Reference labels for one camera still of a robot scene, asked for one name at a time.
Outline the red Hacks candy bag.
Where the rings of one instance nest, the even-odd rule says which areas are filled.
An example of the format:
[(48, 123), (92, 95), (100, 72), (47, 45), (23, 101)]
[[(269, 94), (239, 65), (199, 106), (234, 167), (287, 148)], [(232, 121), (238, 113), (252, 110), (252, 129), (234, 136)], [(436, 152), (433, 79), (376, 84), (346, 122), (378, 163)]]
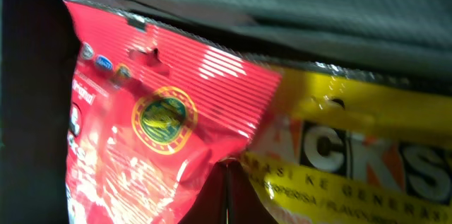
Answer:
[(71, 223), (178, 223), (216, 162), (244, 150), (280, 74), (147, 18), (64, 0), (72, 80)]

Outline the dark green box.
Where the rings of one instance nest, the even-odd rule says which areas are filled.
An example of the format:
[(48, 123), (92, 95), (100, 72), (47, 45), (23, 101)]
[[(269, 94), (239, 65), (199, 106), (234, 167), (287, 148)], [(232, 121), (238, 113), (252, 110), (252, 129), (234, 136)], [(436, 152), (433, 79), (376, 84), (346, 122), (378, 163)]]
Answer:
[[(263, 61), (320, 61), (451, 94), (451, 0), (91, 0)], [(80, 48), (62, 0), (1, 0), (1, 222), (66, 223)]]

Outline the yellow Hacks candy bag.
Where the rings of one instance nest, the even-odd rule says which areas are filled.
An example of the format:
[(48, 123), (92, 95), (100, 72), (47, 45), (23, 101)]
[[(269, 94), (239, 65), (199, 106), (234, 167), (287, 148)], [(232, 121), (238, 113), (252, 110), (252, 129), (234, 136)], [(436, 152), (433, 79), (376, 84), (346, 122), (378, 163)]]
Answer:
[(449, 94), (334, 66), (278, 71), (240, 158), (277, 222), (451, 222)]

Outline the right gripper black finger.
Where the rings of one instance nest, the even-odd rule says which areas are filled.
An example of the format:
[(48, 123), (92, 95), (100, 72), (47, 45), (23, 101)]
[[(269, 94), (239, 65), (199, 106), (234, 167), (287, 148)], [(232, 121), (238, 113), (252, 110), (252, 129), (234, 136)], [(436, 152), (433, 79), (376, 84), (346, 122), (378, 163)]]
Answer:
[(236, 161), (216, 163), (180, 224), (277, 224)]

